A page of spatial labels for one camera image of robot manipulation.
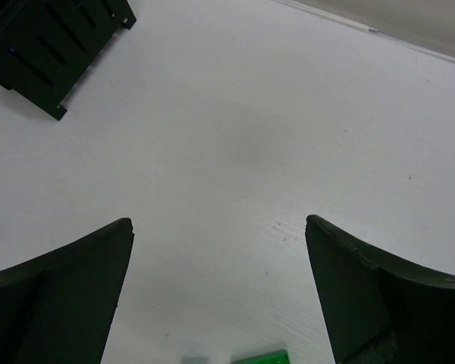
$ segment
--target green object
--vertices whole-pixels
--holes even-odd
[[[290,359],[288,359],[288,352],[286,350],[280,350],[271,354],[238,360],[232,364],[290,364]]]

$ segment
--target black plastic basket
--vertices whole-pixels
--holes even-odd
[[[73,85],[136,21],[127,0],[0,0],[0,85],[61,120]]]

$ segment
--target white wall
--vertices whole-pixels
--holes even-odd
[[[266,0],[132,0],[62,122],[0,89],[0,269],[121,216],[103,362],[332,362],[319,214],[455,274],[455,65]]]
[[[455,57],[455,0],[296,1],[369,25],[389,36]]]

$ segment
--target gray wall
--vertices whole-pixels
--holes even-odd
[[[297,0],[455,57],[455,0]]]

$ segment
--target white table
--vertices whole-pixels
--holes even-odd
[[[455,65],[268,0],[130,0],[57,123],[0,88],[0,269],[122,216],[106,364],[333,362],[318,214],[455,274]]]

